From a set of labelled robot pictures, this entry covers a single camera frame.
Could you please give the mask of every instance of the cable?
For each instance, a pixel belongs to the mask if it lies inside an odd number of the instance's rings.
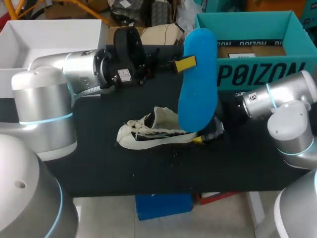
[[[166,45],[166,33],[167,33],[167,29],[168,29],[168,27],[169,27],[171,24],[172,24],[172,23],[170,23],[170,24],[167,26],[166,30],[165,30],[165,41],[164,41],[164,45]]]

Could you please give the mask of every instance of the sneaker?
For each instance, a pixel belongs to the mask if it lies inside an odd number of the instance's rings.
[[[123,125],[117,142],[127,149],[144,150],[163,144],[189,143],[196,135],[179,127],[178,115],[171,109],[154,107],[154,112],[142,119]]]

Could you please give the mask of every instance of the shoe insole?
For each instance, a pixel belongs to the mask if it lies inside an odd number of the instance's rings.
[[[206,28],[189,33],[184,56],[195,56],[197,65],[184,71],[178,102],[178,121],[187,132],[202,130],[212,119],[217,106],[217,39]]]

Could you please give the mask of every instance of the blue light ring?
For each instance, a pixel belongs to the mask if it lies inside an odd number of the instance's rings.
[[[306,151],[308,151],[308,150],[311,148],[311,146],[313,145],[313,143],[314,143],[314,138],[313,138],[312,143],[309,145],[309,147],[308,147],[307,149],[305,149],[305,150],[304,150],[304,151],[302,151],[302,152],[295,153],[295,154],[285,153],[285,152],[283,152],[283,151],[281,151],[281,150],[279,150],[279,149],[278,149],[278,151],[279,151],[279,152],[281,152],[281,153],[282,153],[282,154],[284,154],[284,155],[297,156],[297,155],[301,155],[301,154],[305,153]]]
[[[271,93],[271,87],[270,87],[270,85],[269,85],[268,83],[266,84],[266,88],[267,88],[267,93],[268,93],[268,95],[269,95],[269,98],[270,98],[271,101],[272,101],[272,104],[273,104],[274,108],[277,108],[276,103],[275,103],[275,100],[274,100],[273,95],[272,95],[272,93]]]
[[[42,123],[48,123],[48,122],[53,122],[57,120],[63,120],[66,118],[69,118],[73,115],[73,113],[58,117],[58,118],[52,118],[52,119],[46,119],[46,120],[35,120],[35,121],[20,121],[21,125],[34,125],[34,124],[42,124]]]
[[[59,187],[59,191],[60,191],[60,206],[59,206],[59,211],[58,211],[58,214],[56,216],[56,219],[51,227],[51,229],[49,230],[49,232],[46,234],[46,236],[44,238],[49,238],[50,235],[53,233],[54,229],[56,228],[56,225],[59,221],[59,218],[60,218],[60,215],[61,215],[61,211],[62,211],[62,208],[63,208],[63,192],[61,190],[61,186],[59,184],[59,182],[57,181],[57,184],[58,184],[58,187]]]

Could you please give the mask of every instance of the black table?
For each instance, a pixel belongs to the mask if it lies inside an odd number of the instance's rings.
[[[133,151],[116,145],[118,129],[154,106],[177,109],[182,76],[164,74],[143,87],[76,102],[78,146],[46,162],[74,197],[216,191],[281,190],[308,171],[283,162],[266,121],[248,121],[208,147],[168,145]],[[13,99],[0,100],[1,121],[17,120]],[[317,132],[317,108],[311,110]]]

